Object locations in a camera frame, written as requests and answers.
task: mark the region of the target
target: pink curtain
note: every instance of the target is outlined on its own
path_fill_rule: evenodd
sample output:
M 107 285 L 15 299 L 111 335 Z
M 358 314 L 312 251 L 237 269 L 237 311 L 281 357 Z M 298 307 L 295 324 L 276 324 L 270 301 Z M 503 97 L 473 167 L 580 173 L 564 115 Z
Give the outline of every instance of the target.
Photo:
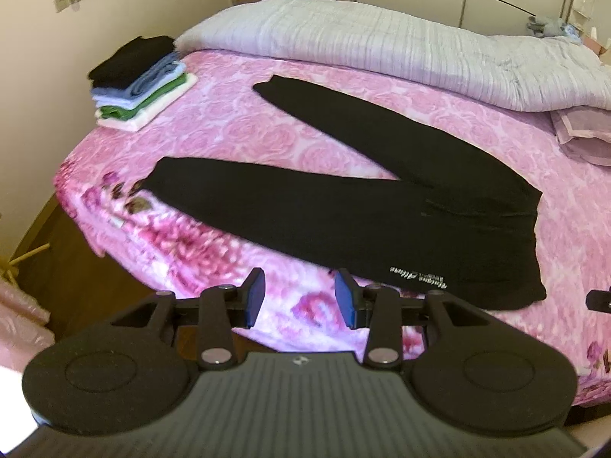
M 34 298 L 0 280 L 0 366 L 23 372 L 27 363 L 55 341 L 45 329 L 50 314 Z

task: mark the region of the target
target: green folded garment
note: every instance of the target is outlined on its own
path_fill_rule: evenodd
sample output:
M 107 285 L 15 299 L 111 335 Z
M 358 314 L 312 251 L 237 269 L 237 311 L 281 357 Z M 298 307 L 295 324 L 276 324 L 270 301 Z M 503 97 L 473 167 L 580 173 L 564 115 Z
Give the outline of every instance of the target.
M 151 105 L 151 103 L 157 100 L 160 96 L 163 96 L 164 94 L 169 93 L 173 89 L 178 88 L 178 86 L 184 84 L 185 82 L 187 82 L 186 73 L 182 76 L 178 76 L 173 81 L 159 88 L 133 110 L 126 110 L 124 108 L 121 108 L 120 106 L 105 105 L 100 107 L 100 116 L 103 119 L 130 120 L 134 118 L 140 110 Z

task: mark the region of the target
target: white comforter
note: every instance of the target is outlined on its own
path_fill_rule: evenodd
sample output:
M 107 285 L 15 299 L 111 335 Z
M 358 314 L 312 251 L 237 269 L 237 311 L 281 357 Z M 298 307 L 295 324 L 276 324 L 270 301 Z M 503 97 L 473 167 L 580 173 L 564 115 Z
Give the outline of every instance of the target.
M 402 77 L 518 111 L 611 110 L 611 73 L 565 38 L 481 36 L 355 2 L 265 0 L 228 8 L 187 31 L 182 54 L 206 48 L 306 60 Z

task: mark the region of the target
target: pink pillow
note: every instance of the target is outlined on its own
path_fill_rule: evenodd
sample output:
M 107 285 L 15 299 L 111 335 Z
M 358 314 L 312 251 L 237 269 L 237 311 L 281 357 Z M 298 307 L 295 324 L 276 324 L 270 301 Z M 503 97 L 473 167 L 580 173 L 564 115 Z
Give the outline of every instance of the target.
M 574 106 L 550 114 L 560 148 L 567 155 L 611 166 L 611 111 Z

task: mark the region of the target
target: black pants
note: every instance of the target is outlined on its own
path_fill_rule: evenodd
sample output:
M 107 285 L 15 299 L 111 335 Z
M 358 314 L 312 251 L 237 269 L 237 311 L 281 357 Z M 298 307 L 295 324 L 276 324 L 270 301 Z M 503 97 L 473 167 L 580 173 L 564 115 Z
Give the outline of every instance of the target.
M 314 84 L 274 76 L 254 89 L 400 180 L 164 158 L 143 188 L 206 224 L 360 277 L 415 292 L 447 289 L 491 310 L 545 298 L 534 234 L 541 193 L 508 166 Z

